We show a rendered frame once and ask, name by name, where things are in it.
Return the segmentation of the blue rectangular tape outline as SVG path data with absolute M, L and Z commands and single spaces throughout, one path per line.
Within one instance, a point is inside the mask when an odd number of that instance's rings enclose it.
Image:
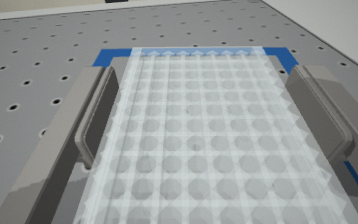
M 286 47 L 262 47 L 266 55 L 276 55 L 282 66 L 288 73 L 292 67 L 299 64 Z M 113 57 L 129 57 L 132 49 L 102 49 L 96 58 L 93 66 L 103 66 L 105 69 L 110 65 Z M 353 178 L 358 184 L 358 176 L 349 161 L 343 161 Z

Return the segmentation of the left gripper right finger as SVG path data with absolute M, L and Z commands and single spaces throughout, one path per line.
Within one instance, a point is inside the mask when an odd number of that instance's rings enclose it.
M 331 167 L 358 175 L 358 102 L 324 65 L 294 65 L 285 87 Z

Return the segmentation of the grey perforated breadboard plate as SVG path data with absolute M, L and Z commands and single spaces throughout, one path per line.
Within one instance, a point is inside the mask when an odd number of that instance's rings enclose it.
M 358 102 L 358 62 L 263 0 L 214 0 L 0 19 L 0 207 L 85 66 L 102 49 L 286 47 Z

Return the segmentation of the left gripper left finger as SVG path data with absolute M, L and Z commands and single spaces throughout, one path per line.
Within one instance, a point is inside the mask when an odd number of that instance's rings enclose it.
M 51 224 L 76 162 L 92 168 L 119 84 L 86 66 L 0 207 L 0 224 Z

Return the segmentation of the clear well plate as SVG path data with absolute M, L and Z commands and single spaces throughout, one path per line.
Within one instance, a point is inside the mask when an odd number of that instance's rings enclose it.
M 262 46 L 133 47 L 73 224 L 358 213 Z

